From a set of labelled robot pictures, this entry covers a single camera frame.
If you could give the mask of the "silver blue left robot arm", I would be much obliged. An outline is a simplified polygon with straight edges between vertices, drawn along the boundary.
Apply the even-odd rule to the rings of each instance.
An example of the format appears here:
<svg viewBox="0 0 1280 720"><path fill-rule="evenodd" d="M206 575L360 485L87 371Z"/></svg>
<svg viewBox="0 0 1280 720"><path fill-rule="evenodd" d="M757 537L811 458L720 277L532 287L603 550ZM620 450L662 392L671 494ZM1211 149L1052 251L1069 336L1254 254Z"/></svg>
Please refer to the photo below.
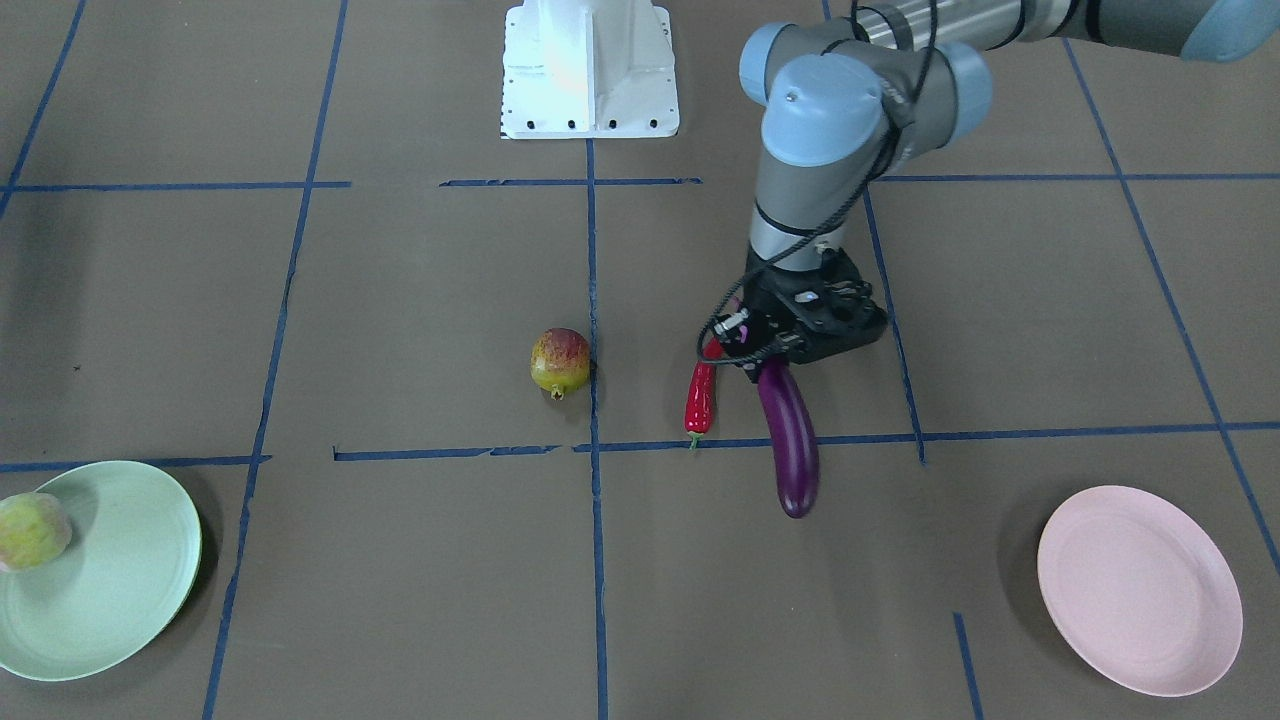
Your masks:
<svg viewBox="0 0 1280 720"><path fill-rule="evenodd" d="M1079 38L1229 63L1276 31L1275 1L868 1L759 28L739 63L763 108L741 305L708 325L723 363L768 386L883 334L887 314L844 251L849 213L872 181L987 118L986 51Z"/></svg>

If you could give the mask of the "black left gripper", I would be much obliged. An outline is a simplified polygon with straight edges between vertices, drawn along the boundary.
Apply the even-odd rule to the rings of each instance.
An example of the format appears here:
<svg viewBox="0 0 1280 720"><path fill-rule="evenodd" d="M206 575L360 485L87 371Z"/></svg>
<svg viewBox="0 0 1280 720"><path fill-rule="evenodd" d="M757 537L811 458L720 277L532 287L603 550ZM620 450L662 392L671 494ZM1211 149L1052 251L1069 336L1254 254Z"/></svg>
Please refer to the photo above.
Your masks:
<svg viewBox="0 0 1280 720"><path fill-rule="evenodd" d="M890 323L873 287L842 250L822 250L818 268L794 272L748 249L741 305L712 319L721 355L714 365L744 368L755 380L768 359L803 365L878 341Z"/></svg>

